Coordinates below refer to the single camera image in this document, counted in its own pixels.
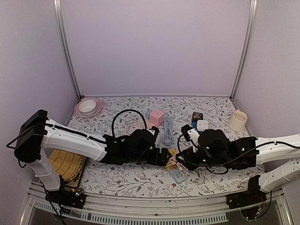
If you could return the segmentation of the yellow cube socket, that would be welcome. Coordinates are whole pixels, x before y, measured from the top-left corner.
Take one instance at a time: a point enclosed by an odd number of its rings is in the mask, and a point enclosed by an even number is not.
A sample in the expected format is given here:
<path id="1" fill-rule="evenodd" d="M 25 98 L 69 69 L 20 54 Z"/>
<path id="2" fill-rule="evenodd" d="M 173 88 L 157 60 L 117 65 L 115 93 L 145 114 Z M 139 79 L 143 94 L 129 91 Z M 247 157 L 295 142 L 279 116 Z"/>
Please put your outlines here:
<path id="1" fill-rule="evenodd" d="M 171 171 L 173 169 L 178 168 L 177 167 L 177 160 L 176 160 L 177 151 L 175 149 L 172 149 L 172 150 L 169 150 L 169 153 L 171 154 L 171 157 L 168 159 L 168 162 L 165 166 L 167 171 Z"/>

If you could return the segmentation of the white plug adapter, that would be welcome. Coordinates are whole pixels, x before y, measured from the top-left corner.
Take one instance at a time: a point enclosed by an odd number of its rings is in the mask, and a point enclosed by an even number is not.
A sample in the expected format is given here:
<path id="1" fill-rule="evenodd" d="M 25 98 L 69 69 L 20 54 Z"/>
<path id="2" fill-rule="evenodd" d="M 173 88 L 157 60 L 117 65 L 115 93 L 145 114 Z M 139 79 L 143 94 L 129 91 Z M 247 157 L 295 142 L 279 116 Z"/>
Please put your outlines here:
<path id="1" fill-rule="evenodd" d="M 198 120 L 196 124 L 197 131 L 204 131 L 209 128 L 209 123 L 207 120 Z"/>

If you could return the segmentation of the dark green cube socket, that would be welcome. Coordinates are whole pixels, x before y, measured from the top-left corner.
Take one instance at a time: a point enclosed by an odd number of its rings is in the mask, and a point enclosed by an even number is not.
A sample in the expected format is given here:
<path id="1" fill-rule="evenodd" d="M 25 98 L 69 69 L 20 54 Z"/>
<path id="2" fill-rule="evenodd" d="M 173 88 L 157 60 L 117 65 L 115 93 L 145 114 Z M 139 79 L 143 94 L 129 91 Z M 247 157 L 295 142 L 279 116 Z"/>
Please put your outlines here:
<path id="1" fill-rule="evenodd" d="M 201 112 L 193 112 L 192 114 L 192 123 L 197 122 L 198 120 L 203 120 L 203 113 Z"/>

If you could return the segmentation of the light blue power strip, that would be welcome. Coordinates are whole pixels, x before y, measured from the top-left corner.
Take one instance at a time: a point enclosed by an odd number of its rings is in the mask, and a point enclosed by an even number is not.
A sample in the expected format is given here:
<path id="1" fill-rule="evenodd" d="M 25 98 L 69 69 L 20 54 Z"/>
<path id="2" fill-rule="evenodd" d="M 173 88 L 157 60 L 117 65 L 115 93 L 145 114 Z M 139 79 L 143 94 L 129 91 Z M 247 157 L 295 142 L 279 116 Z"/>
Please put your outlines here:
<path id="1" fill-rule="evenodd" d="M 169 174 L 177 184 L 181 184 L 187 179 L 187 175 L 183 174 L 178 168 L 173 168 L 169 171 Z"/>

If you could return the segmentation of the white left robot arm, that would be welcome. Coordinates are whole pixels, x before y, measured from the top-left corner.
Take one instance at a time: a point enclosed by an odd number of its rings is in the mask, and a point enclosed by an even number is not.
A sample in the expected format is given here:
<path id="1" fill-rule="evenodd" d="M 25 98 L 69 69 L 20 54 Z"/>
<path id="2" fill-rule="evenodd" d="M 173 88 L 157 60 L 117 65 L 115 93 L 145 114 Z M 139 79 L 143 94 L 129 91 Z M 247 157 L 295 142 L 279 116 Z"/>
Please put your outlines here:
<path id="1" fill-rule="evenodd" d="M 122 165 L 137 161 L 166 166 L 172 156 L 166 148 L 156 147 L 157 127 L 137 129 L 130 135 L 103 135 L 101 138 L 66 127 L 38 110 L 22 126 L 17 137 L 6 144 L 15 157 L 29 165 L 47 191 L 59 203 L 66 203 L 70 194 L 62 187 L 62 177 L 55 172 L 45 149 L 59 149 L 82 155 L 105 164 Z"/>

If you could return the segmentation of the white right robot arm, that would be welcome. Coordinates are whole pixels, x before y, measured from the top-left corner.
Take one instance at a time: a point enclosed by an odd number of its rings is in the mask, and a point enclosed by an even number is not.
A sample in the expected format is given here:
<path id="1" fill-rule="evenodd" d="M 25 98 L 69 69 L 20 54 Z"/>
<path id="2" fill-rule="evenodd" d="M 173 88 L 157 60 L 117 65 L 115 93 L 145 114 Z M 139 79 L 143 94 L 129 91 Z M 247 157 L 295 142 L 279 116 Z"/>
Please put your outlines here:
<path id="1" fill-rule="evenodd" d="M 175 158 L 191 171 L 198 167 L 242 170 L 272 161 L 287 160 L 273 171 L 249 179 L 248 189 L 242 195 L 246 204 L 253 204 L 261 193 L 270 192 L 300 173 L 299 135 L 277 138 L 251 136 L 230 141 L 220 129 L 207 129 L 199 134 L 189 128 L 182 134 L 192 146 L 180 151 Z"/>

